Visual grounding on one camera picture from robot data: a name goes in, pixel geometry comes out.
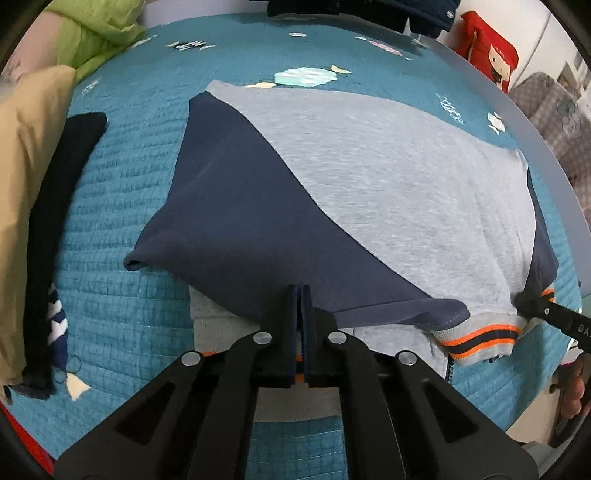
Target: white logo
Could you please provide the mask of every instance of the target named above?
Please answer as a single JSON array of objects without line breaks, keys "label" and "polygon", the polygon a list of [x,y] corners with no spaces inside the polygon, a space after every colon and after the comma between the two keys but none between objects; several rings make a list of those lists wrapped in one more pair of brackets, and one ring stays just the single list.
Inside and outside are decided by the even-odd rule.
[{"label": "white logo", "polygon": [[460,114],[460,112],[458,112],[456,110],[456,107],[454,107],[449,100],[447,100],[447,97],[444,97],[442,95],[439,95],[438,93],[436,93],[437,98],[439,98],[441,106],[443,107],[443,109],[449,113],[449,116],[451,116],[456,122],[458,122],[459,124],[464,124],[464,120],[462,119],[462,116]]}]

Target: cartoon face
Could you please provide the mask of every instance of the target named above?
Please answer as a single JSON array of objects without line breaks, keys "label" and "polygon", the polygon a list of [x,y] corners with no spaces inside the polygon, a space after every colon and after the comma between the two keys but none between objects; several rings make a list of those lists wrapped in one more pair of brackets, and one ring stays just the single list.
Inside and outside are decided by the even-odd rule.
[{"label": "cartoon face", "polygon": [[488,53],[488,59],[491,61],[492,77],[495,83],[508,82],[511,78],[511,66],[503,60],[501,54],[492,45]]}]

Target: red pillow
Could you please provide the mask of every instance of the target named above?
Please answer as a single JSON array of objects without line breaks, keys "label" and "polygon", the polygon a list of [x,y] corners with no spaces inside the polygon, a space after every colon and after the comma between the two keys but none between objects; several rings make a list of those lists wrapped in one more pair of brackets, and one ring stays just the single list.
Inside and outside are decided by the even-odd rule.
[{"label": "red pillow", "polygon": [[456,53],[472,63],[507,93],[511,73],[517,68],[519,55],[515,47],[501,37],[475,11],[466,12],[464,39]]}]

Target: dark navy garment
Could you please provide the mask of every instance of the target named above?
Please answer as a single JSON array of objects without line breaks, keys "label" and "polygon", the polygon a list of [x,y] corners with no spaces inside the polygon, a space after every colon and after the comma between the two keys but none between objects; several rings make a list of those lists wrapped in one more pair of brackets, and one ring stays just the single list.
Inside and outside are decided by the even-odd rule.
[{"label": "dark navy garment", "polygon": [[434,299],[328,218],[259,131],[202,93],[190,115],[165,205],[125,267],[165,268],[230,312],[259,320],[289,284],[340,327],[413,324],[442,330],[470,314]]}]

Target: teal bedspread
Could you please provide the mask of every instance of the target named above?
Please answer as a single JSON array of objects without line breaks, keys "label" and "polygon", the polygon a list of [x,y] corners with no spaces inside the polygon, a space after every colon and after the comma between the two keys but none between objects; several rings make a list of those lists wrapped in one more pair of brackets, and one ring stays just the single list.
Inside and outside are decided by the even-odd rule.
[{"label": "teal bedspread", "polygon": [[[287,69],[335,66],[351,73],[338,73],[316,88],[395,99],[485,141],[518,147],[509,132],[497,134],[489,126],[488,105],[461,76],[408,37],[391,35],[388,48],[375,41],[377,32],[259,14],[190,19],[153,28],[148,36],[74,93],[70,113],[104,111],[109,119],[74,194],[55,280],[69,321],[69,369],[90,389],[73,401],[60,383],[48,401],[16,396],[10,408],[55,457],[193,344],[187,286],[163,271],[125,271],[122,261],[166,199],[189,99],[211,80],[248,85],[273,82]],[[215,46],[182,51],[167,46],[196,40]],[[564,228],[535,172],[533,178],[560,262],[557,300],[578,309]],[[507,428],[554,371],[567,342],[552,327],[539,326],[511,357],[456,367],[452,383]],[[341,428],[337,418],[255,425],[249,478],[344,478]]]}]

